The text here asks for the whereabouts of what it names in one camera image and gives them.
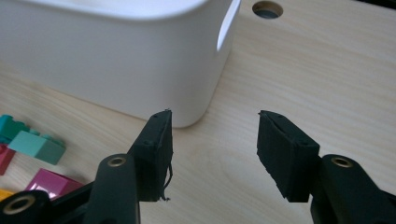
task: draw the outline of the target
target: pink toy block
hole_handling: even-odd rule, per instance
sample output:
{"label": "pink toy block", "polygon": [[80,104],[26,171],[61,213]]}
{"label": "pink toy block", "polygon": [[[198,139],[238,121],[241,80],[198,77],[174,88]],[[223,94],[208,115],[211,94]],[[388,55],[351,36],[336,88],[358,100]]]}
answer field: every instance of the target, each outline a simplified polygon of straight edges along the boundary
{"label": "pink toy block", "polygon": [[44,190],[53,200],[82,186],[83,184],[67,176],[40,169],[25,190]]}

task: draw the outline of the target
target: round hole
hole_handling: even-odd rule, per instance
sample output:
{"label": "round hole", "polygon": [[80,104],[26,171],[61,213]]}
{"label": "round hole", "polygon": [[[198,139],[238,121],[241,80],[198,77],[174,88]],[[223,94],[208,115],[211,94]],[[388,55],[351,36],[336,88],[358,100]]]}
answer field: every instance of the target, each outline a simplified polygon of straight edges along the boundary
{"label": "round hole", "polygon": [[339,157],[332,158],[332,163],[334,163],[338,166],[344,167],[344,168],[350,168],[353,166],[352,162],[350,162],[346,159],[343,159],[343,158],[339,158]]}
{"label": "round hole", "polygon": [[254,14],[265,19],[276,19],[283,14],[281,5],[271,1],[260,1],[253,5]]}
{"label": "round hole", "polygon": [[23,212],[35,203],[35,196],[24,195],[19,198],[14,199],[9,204],[4,207],[3,212],[7,215],[15,215],[19,212]]}
{"label": "round hole", "polygon": [[107,165],[111,167],[121,166],[126,162],[125,158],[123,157],[115,157],[107,162]]}

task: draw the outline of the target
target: wooden table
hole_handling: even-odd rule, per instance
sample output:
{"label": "wooden table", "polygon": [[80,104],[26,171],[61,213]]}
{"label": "wooden table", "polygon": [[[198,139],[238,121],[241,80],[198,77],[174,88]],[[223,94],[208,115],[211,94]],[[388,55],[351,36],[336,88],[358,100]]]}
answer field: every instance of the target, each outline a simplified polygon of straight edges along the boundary
{"label": "wooden table", "polygon": [[[244,0],[233,50],[205,116],[174,129],[171,201],[141,203],[143,223],[312,223],[288,203],[256,155],[261,109],[359,162],[396,194],[396,12],[355,1],[277,0],[265,20]],[[91,182],[101,159],[126,152],[145,121],[83,102],[0,66],[0,113],[62,138],[58,165],[17,154],[0,188],[22,190],[42,167]]]}

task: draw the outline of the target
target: screw hole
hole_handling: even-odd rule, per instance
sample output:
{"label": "screw hole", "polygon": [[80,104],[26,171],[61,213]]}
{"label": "screw hole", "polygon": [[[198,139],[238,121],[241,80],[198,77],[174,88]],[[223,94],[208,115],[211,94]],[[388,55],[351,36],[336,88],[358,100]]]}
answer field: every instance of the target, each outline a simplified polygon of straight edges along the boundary
{"label": "screw hole", "polygon": [[276,19],[283,14],[283,7],[271,1],[260,1],[253,5],[254,14],[264,19]]}
{"label": "screw hole", "polygon": [[338,166],[344,167],[344,168],[350,168],[353,166],[352,162],[350,162],[346,159],[343,159],[343,158],[339,158],[339,157],[332,158],[332,163],[334,163]]}

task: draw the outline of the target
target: black plastic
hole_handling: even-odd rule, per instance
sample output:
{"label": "black plastic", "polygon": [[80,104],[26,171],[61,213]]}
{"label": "black plastic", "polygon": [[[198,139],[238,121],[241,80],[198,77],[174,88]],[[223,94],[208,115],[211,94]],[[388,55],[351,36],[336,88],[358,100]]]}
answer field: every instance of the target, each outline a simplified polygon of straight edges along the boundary
{"label": "black plastic", "polygon": [[352,159],[324,156],[319,177],[338,223],[396,223],[396,211],[387,195]]}
{"label": "black plastic", "polygon": [[112,155],[100,162],[83,223],[140,223],[131,155]]}
{"label": "black plastic", "polygon": [[[139,201],[166,200],[164,189],[172,177],[172,112],[151,116],[128,154],[134,156]],[[165,183],[168,170],[170,177]]]}
{"label": "black plastic", "polygon": [[319,162],[319,144],[284,116],[262,111],[257,149],[283,197],[306,203]]}
{"label": "black plastic", "polygon": [[284,116],[260,113],[258,154],[290,202],[313,196],[315,224],[395,224],[396,197],[350,158],[318,156],[319,145]]}
{"label": "black plastic", "polygon": [[50,223],[50,198],[42,190],[21,191],[0,203],[1,224]]}

